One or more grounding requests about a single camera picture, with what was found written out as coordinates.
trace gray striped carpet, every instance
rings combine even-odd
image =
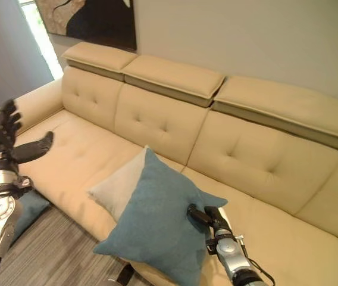
[[[2,260],[0,286],[103,286],[116,279],[120,259],[93,254],[97,241],[56,207],[17,240]],[[128,286],[151,285],[134,274]]]

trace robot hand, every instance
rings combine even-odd
[[[46,154],[53,140],[52,132],[48,132],[40,141],[14,148],[16,132],[21,128],[21,115],[16,110],[13,100],[0,108],[0,262],[9,249],[22,212],[18,199],[34,188],[30,178],[18,175],[18,164]]]
[[[213,228],[214,238],[206,241],[208,253],[218,256],[233,286],[267,286],[254,267],[264,273],[275,286],[271,275],[248,257],[243,236],[234,236],[218,208],[205,207],[205,213],[203,213],[194,204],[191,204],[187,213],[195,221]]]

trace sofa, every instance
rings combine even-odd
[[[116,222],[88,190],[149,145],[228,199],[234,233],[277,285],[338,285],[337,99],[85,42],[63,57],[62,79],[16,100],[16,145],[55,134],[46,156],[20,166],[50,202],[106,239]],[[130,263],[152,284],[174,285]],[[200,285],[231,285],[216,256]]]

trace dark blue cushion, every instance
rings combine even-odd
[[[50,202],[42,198],[36,191],[30,191],[20,198],[22,215],[17,221],[14,230],[13,242],[38,218]]]
[[[145,262],[179,285],[198,285],[209,228],[195,228],[187,217],[187,207],[196,204],[203,210],[226,203],[199,190],[148,149],[145,167],[127,207],[94,252]]]

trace throw pillow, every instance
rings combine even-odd
[[[13,242],[39,217],[50,202],[42,198],[36,191],[30,191],[20,198],[22,214],[18,219],[13,236]]]
[[[147,149],[128,205],[94,252],[147,263],[182,286],[198,285],[209,228],[189,221],[186,212],[192,203],[203,210],[227,200],[202,192]]]
[[[145,147],[136,157],[114,172],[106,180],[88,191],[95,201],[105,207],[118,221],[127,206],[145,164]]]

